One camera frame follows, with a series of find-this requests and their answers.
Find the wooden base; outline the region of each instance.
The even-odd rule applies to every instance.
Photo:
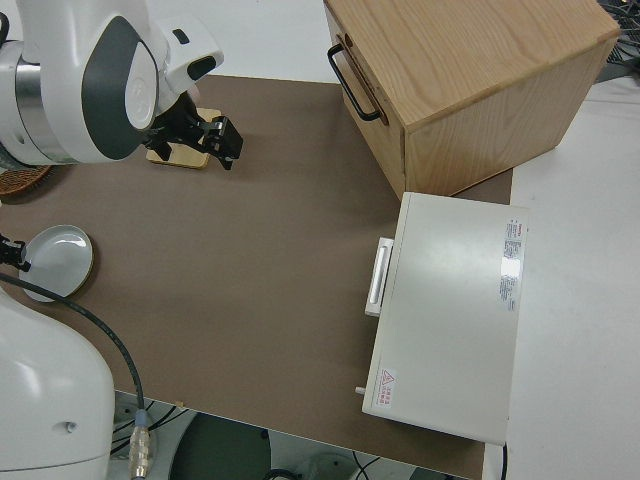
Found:
[[[219,117],[221,112],[220,110],[210,108],[198,108],[198,114],[205,120],[211,120],[212,118]],[[203,169],[207,166],[207,163],[209,163],[210,155],[208,153],[200,153],[179,143],[170,143],[169,145],[171,145],[171,156],[169,160],[162,160],[153,150],[147,151],[147,160],[162,165],[197,169]]]

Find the warning label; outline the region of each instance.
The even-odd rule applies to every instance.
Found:
[[[396,385],[396,371],[391,368],[382,368],[378,374],[378,393],[376,406],[391,408],[393,402],[393,390]]]

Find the brown mat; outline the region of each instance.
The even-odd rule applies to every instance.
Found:
[[[365,298],[400,203],[339,86],[211,77],[200,89],[245,138],[231,172],[166,168],[143,150],[74,166],[55,189],[3,206],[2,232],[28,240],[73,224],[91,236],[94,270],[73,298],[122,337],[148,397],[479,479],[482,443],[360,411],[353,390],[376,332]],[[504,178],[489,197],[506,188],[508,201]],[[97,328],[7,290],[85,335],[132,391]]]

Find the printed label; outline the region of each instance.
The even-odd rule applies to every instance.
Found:
[[[391,368],[382,368],[378,373],[378,394],[376,406],[391,408],[393,402],[393,389],[396,385],[396,371]]]
[[[520,271],[522,270],[522,238],[524,225],[518,219],[507,223],[500,268],[500,300],[507,310],[513,312],[518,307]]]

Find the wooden box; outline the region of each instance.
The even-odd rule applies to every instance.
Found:
[[[618,36],[595,0],[324,1],[345,103],[399,197],[555,147]]]

